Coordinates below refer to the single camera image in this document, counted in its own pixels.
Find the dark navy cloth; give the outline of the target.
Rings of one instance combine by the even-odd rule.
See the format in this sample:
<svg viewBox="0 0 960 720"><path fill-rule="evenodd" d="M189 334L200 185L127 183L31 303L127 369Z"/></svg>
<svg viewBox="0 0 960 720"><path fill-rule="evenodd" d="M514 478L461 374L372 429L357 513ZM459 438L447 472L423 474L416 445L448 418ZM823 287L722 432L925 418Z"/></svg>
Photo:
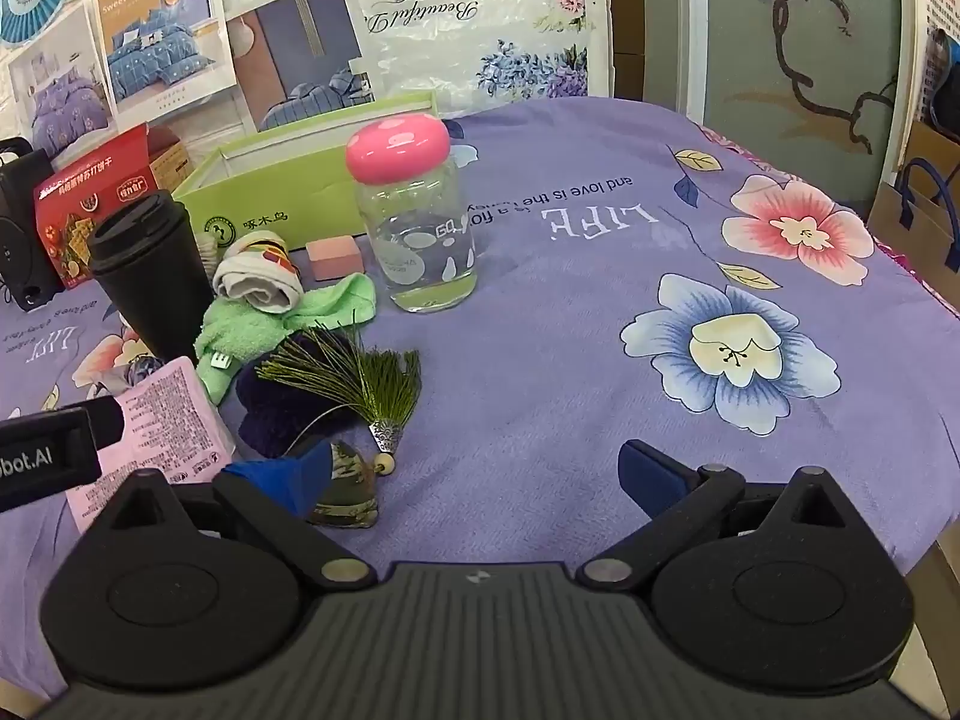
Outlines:
<svg viewBox="0 0 960 720"><path fill-rule="evenodd" d="M335 436L358 422L347 406L260 373L278 349L248 362L235 378L235 394L244 408L239 437L259 457L281 457L308 437Z"/></svg>

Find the pink tissue packet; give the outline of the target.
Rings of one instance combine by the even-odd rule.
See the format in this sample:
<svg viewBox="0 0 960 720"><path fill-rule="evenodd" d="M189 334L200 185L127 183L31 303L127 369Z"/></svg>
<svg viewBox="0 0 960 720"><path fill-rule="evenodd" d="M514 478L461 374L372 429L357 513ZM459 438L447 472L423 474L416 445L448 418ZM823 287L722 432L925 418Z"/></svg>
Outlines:
<svg viewBox="0 0 960 720"><path fill-rule="evenodd" d="M233 461L236 444L187 358L168 362L117 397L121 440L98 452L98 481L68 489L83 533L135 470L160 470L167 483L208 483Z"/></svg>

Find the green towel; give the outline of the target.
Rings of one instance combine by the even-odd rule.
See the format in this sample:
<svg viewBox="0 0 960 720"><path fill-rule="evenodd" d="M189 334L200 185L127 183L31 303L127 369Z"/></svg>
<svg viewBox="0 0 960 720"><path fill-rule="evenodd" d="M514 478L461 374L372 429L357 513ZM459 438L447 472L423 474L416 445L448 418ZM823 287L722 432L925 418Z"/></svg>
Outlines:
<svg viewBox="0 0 960 720"><path fill-rule="evenodd" d="M217 298L206 309L195 340L197 376L208 399L218 406L235 375L248 363L277 348L304 328L353 327L374 319L377 309L373 280L353 273L334 286L311 289L293 309L265 314L245 301Z"/></svg>

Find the white sock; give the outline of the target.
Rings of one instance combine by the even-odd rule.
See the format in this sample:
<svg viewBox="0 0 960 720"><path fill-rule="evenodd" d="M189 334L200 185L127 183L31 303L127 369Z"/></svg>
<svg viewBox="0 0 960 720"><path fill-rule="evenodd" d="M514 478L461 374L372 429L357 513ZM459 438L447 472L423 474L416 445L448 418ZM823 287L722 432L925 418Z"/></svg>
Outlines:
<svg viewBox="0 0 960 720"><path fill-rule="evenodd" d="M286 242L267 229L249 232L226 249L213 275L213 291L265 314L285 314L304 296Z"/></svg>

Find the pink sponge block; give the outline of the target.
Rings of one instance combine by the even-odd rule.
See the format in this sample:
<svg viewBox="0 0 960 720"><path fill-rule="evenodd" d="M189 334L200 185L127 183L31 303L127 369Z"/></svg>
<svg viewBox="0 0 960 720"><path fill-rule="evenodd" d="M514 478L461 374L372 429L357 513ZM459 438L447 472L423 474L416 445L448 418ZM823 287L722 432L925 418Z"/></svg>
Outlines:
<svg viewBox="0 0 960 720"><path fill-rule="evenodd" d="M316 239L306 244L306 252L316 281L340 280L364 271L363 255L352 236Z"/></svg>

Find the black speaker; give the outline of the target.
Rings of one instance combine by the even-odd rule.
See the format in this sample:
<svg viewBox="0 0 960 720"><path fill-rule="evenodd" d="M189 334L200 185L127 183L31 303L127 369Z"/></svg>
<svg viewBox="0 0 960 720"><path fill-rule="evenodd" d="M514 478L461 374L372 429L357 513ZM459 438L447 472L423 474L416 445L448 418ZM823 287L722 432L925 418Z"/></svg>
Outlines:
<svg viewBox="0 0 960 720"><path fill-rule="evenodd" d="M36 226L34 190L53 176L43 149L34 149L23 137L3 138L0 169L0 245L2 281L21 310L47 304L64 291Z"/></svg>

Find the black coffee cup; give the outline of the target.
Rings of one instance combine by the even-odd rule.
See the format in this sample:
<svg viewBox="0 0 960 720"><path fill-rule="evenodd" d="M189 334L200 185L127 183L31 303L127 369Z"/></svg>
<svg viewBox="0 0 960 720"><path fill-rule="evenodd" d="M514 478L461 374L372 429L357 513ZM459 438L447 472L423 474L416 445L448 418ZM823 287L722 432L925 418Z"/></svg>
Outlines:
<svg viewBox="0 0 960 720"><path fill-rule="evenodd" d="M148 193L101 221L89 250L94 279L149 351L196 361L213 289L187 208L167 190Z"/></svg>

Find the red cracker box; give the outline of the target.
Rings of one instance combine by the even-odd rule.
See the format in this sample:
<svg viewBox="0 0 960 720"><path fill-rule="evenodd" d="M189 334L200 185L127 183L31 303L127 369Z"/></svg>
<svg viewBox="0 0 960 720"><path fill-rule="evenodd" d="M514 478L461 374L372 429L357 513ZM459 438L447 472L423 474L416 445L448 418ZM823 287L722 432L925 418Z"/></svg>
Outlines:
<svg viewBox="0 0 960 720"><path fill-rule="evenodd" d="M149 128L142 124L93 149L34 190L39 241L65 288L91 278L89 238L94 228L156 188Z"/></svg>

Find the green cardboard box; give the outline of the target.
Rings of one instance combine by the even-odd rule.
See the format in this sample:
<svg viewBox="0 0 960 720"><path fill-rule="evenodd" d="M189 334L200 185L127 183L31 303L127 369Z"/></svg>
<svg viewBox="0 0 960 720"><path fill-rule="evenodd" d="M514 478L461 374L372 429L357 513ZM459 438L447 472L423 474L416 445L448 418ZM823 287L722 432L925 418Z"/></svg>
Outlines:
<svg viewBox="0 0 960 720"><path fill-rule="evenodd" d="M359 236L364 223L345 148L360 128L409 112L434 112L428 91L345 107L220 146L176 188L197 232L226 249L245 234L276 232L291 249Z"/></svg>

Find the glass jar pink lid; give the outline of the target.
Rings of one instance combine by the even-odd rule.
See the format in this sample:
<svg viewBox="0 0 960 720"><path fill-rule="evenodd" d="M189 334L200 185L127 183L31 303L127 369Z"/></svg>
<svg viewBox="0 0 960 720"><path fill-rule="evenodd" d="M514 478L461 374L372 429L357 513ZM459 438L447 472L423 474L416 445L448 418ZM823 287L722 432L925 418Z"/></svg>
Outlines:
<svg viewBox="0 0 960 720"><path fill-rule="evenodd" d="M392 302L409 314L464 302L477 286L477 252L443 122L409 112L366 125L345 161Z"/></svg>

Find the purple bedding poster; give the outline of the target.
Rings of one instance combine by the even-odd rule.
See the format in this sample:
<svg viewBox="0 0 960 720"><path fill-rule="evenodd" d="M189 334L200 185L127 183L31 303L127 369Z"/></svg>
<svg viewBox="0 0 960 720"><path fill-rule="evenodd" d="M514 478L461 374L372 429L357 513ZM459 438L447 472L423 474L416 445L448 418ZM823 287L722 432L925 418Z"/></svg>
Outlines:
<svg viewBox="0 0 960 720"><path fill-rule="evenodd" d="M20 132L51 160L116 132L88 7L62 11L8 66Z"/></svg>

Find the brown paper bag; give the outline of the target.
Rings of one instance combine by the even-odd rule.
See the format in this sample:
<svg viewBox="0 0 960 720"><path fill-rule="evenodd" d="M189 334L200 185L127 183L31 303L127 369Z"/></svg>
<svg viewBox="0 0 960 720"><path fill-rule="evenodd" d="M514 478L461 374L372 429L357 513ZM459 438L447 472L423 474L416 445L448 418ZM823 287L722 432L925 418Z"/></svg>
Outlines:
<svg viewBox="0 0 960 720"><path fill-rule="evenodd" d="M905 162L878 186L869 231L936 298L958 312L958 143L913 125Z"/></svg>

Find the blue bedding poster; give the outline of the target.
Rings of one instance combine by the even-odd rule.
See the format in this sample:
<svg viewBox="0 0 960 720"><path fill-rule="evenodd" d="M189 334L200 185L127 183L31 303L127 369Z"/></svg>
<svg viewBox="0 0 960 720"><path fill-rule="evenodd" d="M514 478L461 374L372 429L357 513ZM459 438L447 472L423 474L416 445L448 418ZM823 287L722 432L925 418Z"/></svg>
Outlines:
<svg viewBox="0 0 960 720"><path fill-rule="evenodd" d="M93 0L96 46L122 130L236 83L221 0Z"/></svg>

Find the dark blue bedroom poster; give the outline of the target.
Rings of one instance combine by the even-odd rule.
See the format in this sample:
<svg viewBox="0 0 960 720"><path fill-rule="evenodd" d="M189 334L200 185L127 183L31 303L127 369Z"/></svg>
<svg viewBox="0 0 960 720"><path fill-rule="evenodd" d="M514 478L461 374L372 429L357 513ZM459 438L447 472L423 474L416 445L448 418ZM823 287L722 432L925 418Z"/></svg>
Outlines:
<svg viewBox="0 0 960 720"><path fill-rule="evenodd" d="M382 94L358 0L252 0L229 13L226 29L260 132Z"/></svg>

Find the floral plastic bag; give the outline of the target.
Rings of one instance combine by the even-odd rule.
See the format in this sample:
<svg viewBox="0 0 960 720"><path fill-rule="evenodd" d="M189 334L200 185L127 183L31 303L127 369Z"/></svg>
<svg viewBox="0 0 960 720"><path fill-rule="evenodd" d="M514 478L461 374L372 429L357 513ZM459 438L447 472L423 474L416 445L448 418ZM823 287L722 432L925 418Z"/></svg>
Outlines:
<svg viewBox="0 0 960 720"><path fill-rule="evenodd" d="M224 0L239 11L254 0ZM587 0L358 0L387 93L460 115L589 89Z"/></svg>

